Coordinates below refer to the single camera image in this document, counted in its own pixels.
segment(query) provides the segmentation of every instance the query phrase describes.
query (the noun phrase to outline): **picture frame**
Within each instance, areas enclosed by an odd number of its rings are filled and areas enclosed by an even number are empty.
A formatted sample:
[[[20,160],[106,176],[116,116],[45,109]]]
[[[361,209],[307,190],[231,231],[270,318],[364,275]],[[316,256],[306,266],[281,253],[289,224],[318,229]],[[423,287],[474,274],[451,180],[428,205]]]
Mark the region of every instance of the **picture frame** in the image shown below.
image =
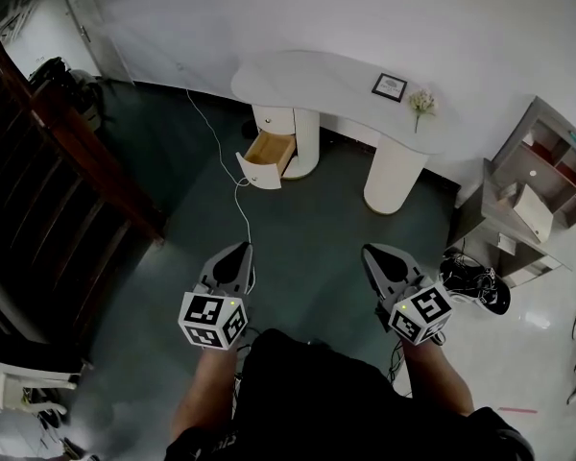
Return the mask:
[[[406,87],[407,81],[381,73],[373,86],[372,93],[400,103]]]

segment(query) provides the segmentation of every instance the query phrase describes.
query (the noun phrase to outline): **green floor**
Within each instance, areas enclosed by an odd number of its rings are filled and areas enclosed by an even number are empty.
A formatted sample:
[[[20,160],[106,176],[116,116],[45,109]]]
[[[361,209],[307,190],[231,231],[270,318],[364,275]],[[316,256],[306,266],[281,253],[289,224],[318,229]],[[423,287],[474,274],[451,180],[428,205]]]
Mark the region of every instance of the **green floor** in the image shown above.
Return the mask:
[[[166,243],[108,299],[91,350],[96,368],[83,377],[66,434],[101,459],[160,459],[200,352],[177,325],[182,294],[207,258],[247,232],[211,132],[182,94],[116,85],[106,101],[113,121],[103,139],[171,219]],[[234,153],[248,148],[240,132],[251,114],[200,106],[238,175]],[[360,249],[398,246],[435,275],[455,195],[423,175],[397,214],[376,215],[363,202],[371,162],[371,154],[336,142],[309,177],[277,191],[240,188],[239,200],[252,224],[252,325],[324,340],[386,371],[395,338],[373,315]]]

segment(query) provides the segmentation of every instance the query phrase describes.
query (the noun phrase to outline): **cylindrical desk leg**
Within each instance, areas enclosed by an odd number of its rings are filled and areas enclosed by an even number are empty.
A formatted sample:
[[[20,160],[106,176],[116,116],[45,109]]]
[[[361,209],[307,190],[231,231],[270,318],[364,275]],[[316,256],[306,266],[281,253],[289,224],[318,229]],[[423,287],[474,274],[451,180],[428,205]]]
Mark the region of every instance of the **cylindrical desk leg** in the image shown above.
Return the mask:
[[[428,158],[381,135],[365,184],[369,208],[384,215],[399,210]]]
[[[282,176],[295,180],[307,176],[320,159],[320,113],[309,109],[295,109],[297,155],[292,158]]]

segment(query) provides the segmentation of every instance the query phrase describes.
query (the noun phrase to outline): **curved desk top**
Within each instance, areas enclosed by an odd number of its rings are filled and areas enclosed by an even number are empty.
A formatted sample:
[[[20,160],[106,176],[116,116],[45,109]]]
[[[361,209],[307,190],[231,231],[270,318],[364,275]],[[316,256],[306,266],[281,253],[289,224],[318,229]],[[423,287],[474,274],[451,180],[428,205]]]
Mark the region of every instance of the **curved desk top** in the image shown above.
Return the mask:
[[[435,116],[422,116],[414,133],[416,115],[408,105],[408,96],[422,87],[407,81],[398,103],[372,93],[381,73],[394,76],[379,66],[331,53],[270,52],[243,62],[232,78],[231,88],[249,104],[341,116],[415,152],[443,152],[448,141],[444,112],[438,109]]]

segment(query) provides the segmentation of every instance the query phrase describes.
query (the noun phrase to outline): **person's arm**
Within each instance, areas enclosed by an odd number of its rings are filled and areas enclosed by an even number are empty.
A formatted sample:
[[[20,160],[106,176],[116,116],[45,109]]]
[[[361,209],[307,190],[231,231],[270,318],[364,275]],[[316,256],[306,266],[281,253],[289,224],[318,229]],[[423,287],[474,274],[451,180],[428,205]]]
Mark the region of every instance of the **person's arm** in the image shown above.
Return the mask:
[[[193,426],[219,430],[232,412],[232,388],[237,367],[237,348],[205,349],[190,389],[180,402],[171,425],[171,442]]]
[[[401,340],[403,355],[412,384],[412,397],[468,416],[473,413],[473,399],[468,386],[445,358],[442,347],[431,340],[412,345]]]

